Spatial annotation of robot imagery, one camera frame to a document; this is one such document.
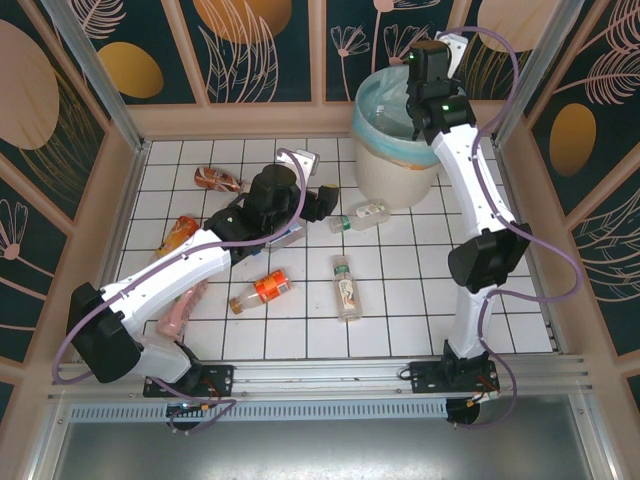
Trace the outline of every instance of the plastic bottle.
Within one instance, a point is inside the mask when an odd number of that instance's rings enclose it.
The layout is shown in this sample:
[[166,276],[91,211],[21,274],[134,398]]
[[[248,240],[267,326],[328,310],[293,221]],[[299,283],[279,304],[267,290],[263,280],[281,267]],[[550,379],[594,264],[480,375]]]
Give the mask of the plastic bottle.
[[366,230],[388,221],[389,218],[389,209],[382,201],[368,201],[356,206],[355,215],[341,215],[332,219],[331,231],[340,233],[345,230]]
[[340,320],[348,322],[362,317],[362,306],[358,286],[351,276],[347,257],[337,256],[333,259],[333,284],[338,300],[338,315]]
[[165,313],[156,325],[156,332],[179,342],[184,338],[189,317],[193,309],[207,290],[207,281],[202,280],[180,295],[171,309]]
[[233,313],[238,315],[249,308],[259,307],[289,290],[291,290],[289,278],[284,271],[276,270],[229,300],[229,306]]

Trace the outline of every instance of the decorative wallpaper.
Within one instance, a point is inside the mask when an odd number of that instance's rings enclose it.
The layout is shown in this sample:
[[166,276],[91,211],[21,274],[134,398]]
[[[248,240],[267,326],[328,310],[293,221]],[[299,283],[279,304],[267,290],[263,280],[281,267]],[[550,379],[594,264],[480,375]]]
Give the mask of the decorative wallpaper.
[[10,383],[0,382],[0,427],[2,426],[2,419],[9,406],[9,400],[11,400],[11,394],[13,393],[13,385]]
[[618,355],[640,351],[640,169],[573,230]]
[[180,0],[211,103],[311,100],[307,0]]
[[565,213],[640,141],[640,5],[610,2],[532,131]]
[[75,217],[104,131],[16,0],[0,3],[0,154]]
[[0,179],[0,357],[24,361],[66,240]]
[[640,375],[628,377],[627,382],[631,390],[631,396],[636,401],[636,407],[638,407],[638,412],[640,412]]
[[195,103],[160,0],[68,1],[126,104]]
[[452,2],[327,0],[326,100],[353,100],[373,72],[401,64],[409,45],[447,27]]

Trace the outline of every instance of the orange label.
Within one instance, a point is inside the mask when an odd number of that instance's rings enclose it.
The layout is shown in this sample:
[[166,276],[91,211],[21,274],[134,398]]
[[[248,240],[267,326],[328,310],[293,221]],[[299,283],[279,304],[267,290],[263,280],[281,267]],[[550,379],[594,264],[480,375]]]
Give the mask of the orange label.
[[289,279],[282,270],[276,270],[271,275],[264,277],[262,280],[258,280],[253,285],[264,303],[291,290]]

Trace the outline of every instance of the bottle cap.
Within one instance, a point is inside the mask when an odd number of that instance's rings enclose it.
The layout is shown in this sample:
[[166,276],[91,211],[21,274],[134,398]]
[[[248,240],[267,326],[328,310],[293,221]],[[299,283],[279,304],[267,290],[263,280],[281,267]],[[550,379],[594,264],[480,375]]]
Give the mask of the bottle cap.
[[231,307],[231,310],[233,311],[233,313],[235,313],[236,315],[240,315],[244,310],[242,308],[242,304],[238,301],[238,297],[234,297],[231,300],[229,300],[229,306]]

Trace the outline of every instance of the dark teal wallpaper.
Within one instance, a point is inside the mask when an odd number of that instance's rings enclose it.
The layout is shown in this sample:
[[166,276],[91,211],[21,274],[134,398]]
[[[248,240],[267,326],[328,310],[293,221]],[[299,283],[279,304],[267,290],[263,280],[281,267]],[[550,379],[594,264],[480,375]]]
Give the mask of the dark teal wallpaper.
[[24,360],[66,240],[0,179],[0,356]]
[[640,141],[640,6],[610,2],[533,126],[565,213]]
[[640,350],[640,170],[573,230],[618,355]]
[[16,0],[0,3],[0,154],[73,219],[104,131]]
[[307,0],[180,0],[212,103],[311,100]]
[[326,100],[353,100],[376,70],[402,63],[409,45],[444,30],[452,2],[327,0]]
[[0,425],[2,425],[2,419],[9,406],[9,400],[11,400],[11,394],[13,393],[13,385],[10,383],[0,382]]

